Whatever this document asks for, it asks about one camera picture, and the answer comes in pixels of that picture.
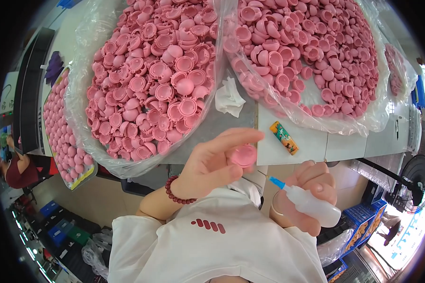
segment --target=tile floor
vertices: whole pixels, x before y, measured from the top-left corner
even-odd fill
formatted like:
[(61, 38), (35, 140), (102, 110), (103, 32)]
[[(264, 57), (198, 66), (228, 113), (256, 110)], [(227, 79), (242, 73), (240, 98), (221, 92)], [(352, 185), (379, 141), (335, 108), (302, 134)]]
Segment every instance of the tile floor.
[[(329, 168), (335, 177), (337, 189), (337, 207), (341, 210), (352, 207), (362, 198), (367, 185), (367, 179), (349, 168), (350, 161), (341, 161), (335, 167)], [(299, 164), (273, 165), (267, 168), (267, 173), (283, 180), (290, 176)], [(269, 214), (272, 196), (278, 188), (266, 182), (263, 196), (265, 202), (261, 211)], [(51, 200), (56, 201), (68, 210), (98, 223), (100, 226), (111, 226), (112, 220), (123, 215), (134, 214), (142, 199), (141, 196), (125, 193), (121, 184), (99, 177), (91, 179), (82, 187), (68, 190), (60, 175), (56, 175), (34, 188), (34, 195), (41, 208)]]

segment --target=white tissue paper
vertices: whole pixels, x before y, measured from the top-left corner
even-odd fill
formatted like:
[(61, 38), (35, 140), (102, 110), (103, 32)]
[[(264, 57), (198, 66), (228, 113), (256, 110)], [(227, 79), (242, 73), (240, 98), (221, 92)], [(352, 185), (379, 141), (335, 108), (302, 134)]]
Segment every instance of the white tissue paper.
[(239, 113), (246, 101), (239, 95), (234, 78), (227, 77), (222, 84), (223, 86), (216, 91), (216, 109), (239, 118)]

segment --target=white label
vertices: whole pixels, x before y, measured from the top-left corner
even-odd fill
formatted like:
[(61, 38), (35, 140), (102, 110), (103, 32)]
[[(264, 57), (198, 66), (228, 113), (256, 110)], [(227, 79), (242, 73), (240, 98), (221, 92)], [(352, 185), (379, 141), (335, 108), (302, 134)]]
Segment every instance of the white label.
[(68, 253), (68, 251), (67, 250), (64, 250), (63, 252), (62, 252), (62, 254), (60, 255), (60, 258), (63, 258), (66, 254)]

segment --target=bangle bracelet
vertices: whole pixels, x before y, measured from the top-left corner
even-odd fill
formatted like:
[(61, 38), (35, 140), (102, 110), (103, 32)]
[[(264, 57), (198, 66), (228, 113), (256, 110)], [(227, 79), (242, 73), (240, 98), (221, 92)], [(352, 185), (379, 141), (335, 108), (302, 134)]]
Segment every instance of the bangle bracelet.
[(280, 192), (280, 190), (278, 191), (278, 192), (276, 192), (275, 194), (274, 194), (274, 196), (272, 197), (272, 202), (271, 202), (271, 209), (277, 214), (277, 215), (280, 215), (280, 216), (284, 216), (282, 213), (280, 213), (280, 212), (278, 212), (275, 208), (274, 208), (274, 199), (276, 198), (276, 196), (277, 196), (277, 194)]
[(181, 203), (181, 204), (190, 204), (193, 203), (194, 201), (196, 201), (196, 198), (191, 198), (188, 200), (183, 200), (181, 198), (177, 198), (172, 194), (172, 190), (170, 189), (171, 184), (174, 180), (176, 180), (178, 178), (178, 176), (171, 176), (167, 182), (165, 183), (165, 192), (169, 195), (169, 199), (171, 199), (173, 202), (177, 202), (177, 203)]

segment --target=red logo on shirt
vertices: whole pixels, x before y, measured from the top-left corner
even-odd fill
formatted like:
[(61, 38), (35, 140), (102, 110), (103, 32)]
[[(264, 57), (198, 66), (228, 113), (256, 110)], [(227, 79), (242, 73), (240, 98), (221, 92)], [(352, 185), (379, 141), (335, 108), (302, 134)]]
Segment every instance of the red logo on shirt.
[(212, 228), (212, 230), (214, 232), (220, 231), (222, 234), (225, 234), (225, 228), (223, 228), (222, 224), (216, 224), (215, 222), (211, 222), (209, 223), (208, 220), (201, 220), (201, 219), (197, 219), (197, 221), (192, 221), (191, 222), (192, 225), (197, 224), (198, 227), (205, 227), (206, 230), (210, 230)]

